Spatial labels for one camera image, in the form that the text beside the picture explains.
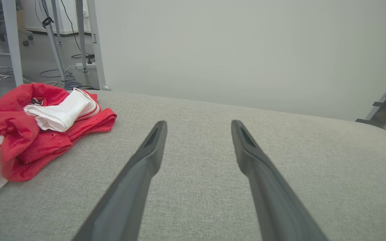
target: gray upholstered bench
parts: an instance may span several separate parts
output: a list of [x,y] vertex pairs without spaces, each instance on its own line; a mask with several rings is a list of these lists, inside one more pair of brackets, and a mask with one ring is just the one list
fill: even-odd
[[153,125],[168,136],[139,239],[260,239],[230,133],[240,119],[330,240],[386,240],[386,131],[315,116],[98,93],[118,118],[33,180],[0,189],[0,240],[72,238]]

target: cable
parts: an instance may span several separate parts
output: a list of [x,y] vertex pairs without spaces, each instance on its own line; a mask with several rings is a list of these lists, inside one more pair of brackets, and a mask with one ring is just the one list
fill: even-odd
[[[63,89],[66,89],[66,90],[73,90],[74,88],[78,88],[78,89],[83,89],[83,90],[99,90],[99,89],[95,89],[89,85],[82,85],[78,82],[74,82],[75,81],[75,77],[72,75],[71,72],[68,72],[68,69],[69,68],[72,68],[72,67],[77,67],[76,65],[72,65],[68,68],[66,68],[64,70],[63,73],[68,73],[67,75],[65,75],[66,77],[72,77],[72,79],[68,79],[68,80],[63,80],[61,79],[59,81],[60,84],[63,85]],[[40,73],[40,76],[42,77],[45,77],[45,78],[58,78],[58,77],[61,77],[60,75],[57,75],[57,76],[47,76],[47,75],[43,75],[43,73],[47,73],[47,72],[51,72],[51,71],[54,71],[54,70],[46,70],[46,71],[43,71]]]
[[41,0],[41,3],[43,3],[43,9],[44,9],[44,12],[46,13],[47,18],[49,18],[49,13],[48,13],[47,10],[46,10],[46,4],[44,3],[43,0]]
[[[26,82],[26,83],[29,83],[29,84],[35,84],[35,83],[38,83],[38,82],[35,82],[35,81],[29,81],[29,80],[27,80],[25,77],[26,77],[26,78],[29,78],[29,79],[31,79],[31,80],[34,80],[34,79],[32,79],[31,77],[28,77],[28,76],[26,76],[26,75],[23,75],[23,82]],[[51,84],[51,85],[55,86],[55,85],[58,84],[58,82],[57,82],[57,81],[49,81],[49,82],[44,82],[43,84]]]
[[72,33],[74,34],[75,43],[77,44],[78,49],[81,51],[80,46],[78,45],[78,42],[77,42],[77,38],[75,37],[74,25],[72,24],[72,22],[68,16],[68,13],[66,12],[66,8],[65,8],[65,5],[63,4],[63,1],[60,0],[60,2],[62,3],[63,9],[65,10],[66,17],[68,18],[69,22],[71,23],[71,29],[72,29]]
[[37,14],[37,0],[35,0],[35,16],[37,16],[37,19],[38,19],[38,21],[40,22],[40,24],[41,24],[44,28],[46,28],[46,27],[43,25],[43,23],[40,21],[40,18],[38,18],[38,14]]
[[[72,55],[71,58],[73,59],[81,59],[81,54],[78,54],[78,55]],[[88,58],[89,60],[91,60],[92,62],[95,61],[95,54],[87,54],[86,53],[86,58]]]

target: fabric texture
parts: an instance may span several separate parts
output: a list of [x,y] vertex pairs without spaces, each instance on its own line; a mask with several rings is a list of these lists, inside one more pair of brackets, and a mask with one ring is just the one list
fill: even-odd
[[76,121],[90,118],[101,111],[101,107],[89,94],[78,88],[58,105],[26,105],[23,110],[27,115],[35,116],[37,125],[42,130],[67,131]]
[[154,124],[168,135],[139,240],[259,240],[230,123],[241,120],[329,240],[386,241],[386,131],[316,116],[113,91],[112,131],[86,136],[32,180],[0,189],[0,236],[72,238]]
[[[90,133],[108,132],[112,128],[116,115],[108,108],[96,114],[92,111],[94,116],[75,122],[64,133],[40,130],[35,118],[23,111],[33,99],[41,102],[44,108],[60,104],[68,95],[62,88],[25,84],[0,98],[0,139],[3,140],[0,142],[0,188],[7,180],[31,180],[47,163],[67,152],[80,138]],[[96,103],[96,94],[89,97]]]

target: power strip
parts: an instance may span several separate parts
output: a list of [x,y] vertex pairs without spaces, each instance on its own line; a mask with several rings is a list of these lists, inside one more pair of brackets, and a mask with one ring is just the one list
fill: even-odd
[[[76,63],[75,65],[77,66],[76,67],[77,70],[83,69],[83,63]],[[91,64],[86,63],[86,69],[96,69],[96,63],[95,62]]]

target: black cable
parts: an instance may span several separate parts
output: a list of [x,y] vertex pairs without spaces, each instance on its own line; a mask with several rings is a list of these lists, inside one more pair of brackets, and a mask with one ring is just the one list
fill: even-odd
[[[57,76],[47,76],[47,75],[43,75],[44,73],[47,73],[47,72],[51,72],[51,71],[54,71],[54,70],[46,70],[46,71],[43,71],[40,73],[40,76],[41,77],[44,77],[44,78],[57,78],[57,77],[61,77],[61,75],[57,75]],[[68,75],[65,75],[66,77],[72,77],[72,79],[69,79],[69,80],[66,80],[66,81],[74,81],[75,80],[75,77],[72,76],[72,72],[68,72]]]
[[[72,55],[71,58],[73,58],[73,59],[81,59],[81,54]],[[86,58],[91,59],[92,62],[94,62],[95,61],[95,54],[86,54]]]
[[77,44],[78,49],[81,51],[80,46],[78,45],[78,42],[77,42],[77,38],[75,37],[74,25],[72,24],[72,22],[71,22],[71,20],[70,20],[70,18],[68,16],[68,13],[66,12],[66,8],[65,8],[65,5],[63,4],[63,1],[60,0],[60,2],[62,3],[63,9],[65,10],[66,17],[68,18],[69,22],[71,23],[71,29],[72,29],[72,33],[74,34],[75,43]]
[[[51,71],[55,71],[55,70],[58,70],[58,69],[53,69],[53,70],[46,70],[46,71],[43,71],[40,73],[40,76],[41,77],[44,77],[44,78],[58,78],[58,77],[61,77],[60,75],[57,75],[57,76],[47,76],[47,75],[43,75],[43,73],[47,73],[47,72],[51,72]],[[73,90],[74,88],[78,88],[78,89],[82,89],[82,90],[99,90],[99,89],[95,89],[94,87],[91,87],[89,85],[82,85],[78,82],[73,82],[75,81],[75,77],[72,75],[72,72],[68,72],[66,71],[66,73],[68,73],[67,75],[65,75],[66,77],[72,77],[72,79],[68,79],[68,80],[60,80],[60,82],[63,84],[63,89],[66,89],[66,90]]]
[[40,22],[41,26],[44,27],[43,23],[40,21],[40,18],[38,18],[38,14],[37,14],[37,0],[35,0],[35,16],[37,16],[37,19]]
[[49,18],[50,16],[49,16],[49,13],[48,13],[47,10],[46,10],[46,5],[45,5],[45,3],[44,3],[43,0],[41,0],[41,2],[43,3],[43,9],[44,9],[44,12],[46,13],[47,18]]

